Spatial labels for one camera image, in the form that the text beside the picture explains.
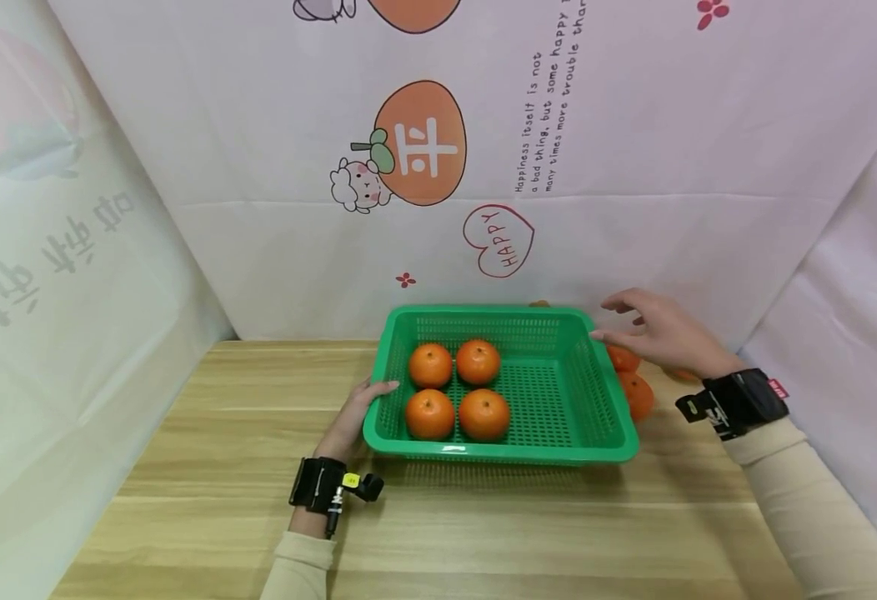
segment tabletop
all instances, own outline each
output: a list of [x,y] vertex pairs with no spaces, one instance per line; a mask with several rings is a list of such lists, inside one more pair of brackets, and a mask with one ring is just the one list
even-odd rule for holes
[[[288,492],[373,342],[221,342],[188,380],[52,595],[248,599],[288,526]],[[338,527],[330,597],[798,598],[740,469],[643,362],[639,455],[580,469],[367,457],[387,485]]]

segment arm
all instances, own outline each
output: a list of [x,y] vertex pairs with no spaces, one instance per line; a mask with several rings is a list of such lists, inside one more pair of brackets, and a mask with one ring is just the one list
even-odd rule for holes
[[[671,298],[632,289],[602,305],[622,314],[639,311],[633,323],[645,330],[639,335],[596,330],[596,339],[699,378],[746,368]],[[724,448],[743,468],[806,598],[877,599],[877,532],[790,419],[757,427]]]
[[877,600],[877,532],[788,418],[724,443],[807,598]]
[[[352,390],[313,456],[348,463],[362,433],[368,406],[381,394],[392,392],[396,385],[395,382],[369,385],[365,380]],[[275,548],[272,571],[261,600],[325,600],[325,579],[335,549],[335,542],[325,538],[326,522],[324,514],[295,507],[288,531]]]

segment hand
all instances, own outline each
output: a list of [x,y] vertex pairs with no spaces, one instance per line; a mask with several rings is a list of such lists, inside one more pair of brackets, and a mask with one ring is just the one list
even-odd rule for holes
[[602,308],[619,314],[635,310],[633,324],[645,325],[639,335],[596,329],[591,336],[613,346],[632,350],[664,368],[680,368],[698,378],[721,378],[746,366],[722,346],[704,324],[692,318],[671,297],[632,288],[604,299]]
[[358,439],[362,437],[362,423],[365,413],[373,400],[392,392],[398,387],[397,381],[370,383],[365,379],[348,395],[342,410],[338,411],[335,421],[325,431],[323,440],[318,443],[313,456],[325,456],[343,463],[348,463],[355,454]]

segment wrist strap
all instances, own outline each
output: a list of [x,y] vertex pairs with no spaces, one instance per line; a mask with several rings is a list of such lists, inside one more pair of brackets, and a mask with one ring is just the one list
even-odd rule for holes
[[344,462],[332,458],[302,459],[288,504],[305,507],[309,513],[328,513],[347,472]]
[[708,418],[723,442],[789,414],[779,392],[759,368],[705,379],[702,383],[705,390],[679,398],[676,407],[689,423]]

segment cartoon sheep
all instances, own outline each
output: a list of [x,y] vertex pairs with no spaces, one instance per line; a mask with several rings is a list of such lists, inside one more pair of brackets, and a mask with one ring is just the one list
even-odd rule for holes
[[304,21],[338,21],[355,17],[355,0],[294,0],[292,10]]
[[329,174],[332,179],[332,198],[351,213],[367,215],[375,207],[384,207],[392,200],[390,191],[379,176],[374,160],[351,163],[347,158],[338,162],[338,170]]

